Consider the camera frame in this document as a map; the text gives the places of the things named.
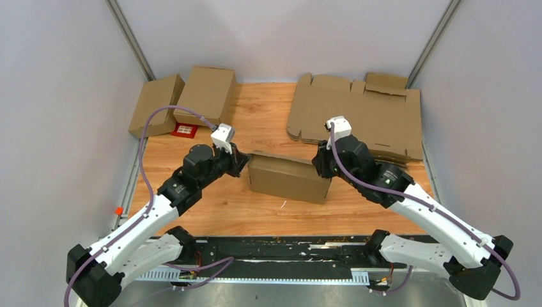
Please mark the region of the brown cardboard box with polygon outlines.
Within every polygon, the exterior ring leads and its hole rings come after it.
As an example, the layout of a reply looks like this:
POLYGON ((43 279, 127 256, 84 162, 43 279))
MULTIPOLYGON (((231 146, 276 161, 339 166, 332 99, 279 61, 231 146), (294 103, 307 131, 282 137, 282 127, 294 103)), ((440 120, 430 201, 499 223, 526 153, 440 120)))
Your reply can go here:
POLYGON ((322 205, 331 185, 331 179, 319 176, 311 161, 274 153, 251 153, 248 172, 252 192, 287 200, 322 205))

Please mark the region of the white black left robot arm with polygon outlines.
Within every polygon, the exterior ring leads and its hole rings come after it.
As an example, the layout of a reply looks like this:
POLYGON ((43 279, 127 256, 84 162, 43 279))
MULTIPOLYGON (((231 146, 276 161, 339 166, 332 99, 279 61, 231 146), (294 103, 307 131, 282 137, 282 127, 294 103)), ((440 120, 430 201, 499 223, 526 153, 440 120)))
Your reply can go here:
POLYGON ((176 260, 189 264, 196 255, 193 238, 180 226, 153 244, 145 242, 202 198, 203 189, 227 174, 239 177, 250 156, 230 149, 195 145, 147 205, 118 229, 88 248, 67 255, 64 304, 75 292, 87 306, 110 306, 131 282, 153 268, 176 260))

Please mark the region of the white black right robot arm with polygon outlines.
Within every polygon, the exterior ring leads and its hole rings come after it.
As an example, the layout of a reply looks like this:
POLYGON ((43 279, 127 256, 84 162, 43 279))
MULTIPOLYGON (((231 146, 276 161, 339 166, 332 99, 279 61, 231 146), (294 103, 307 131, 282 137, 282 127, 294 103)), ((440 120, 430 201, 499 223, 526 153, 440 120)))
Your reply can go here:
POLYGON ((490 293, 511 301, 521 297, 518 279, 506 262, 513 248, 509 238, 492 237, 462 221, 405 170, 376 161, 355 136, 319 141, 312 164, 322 178, 344 180, 363 198, 411 220, 435 240, 409 243, 388 231, 376 230, 366 244, 368 264, 401 263, 431 271, 479 301, 490 293))

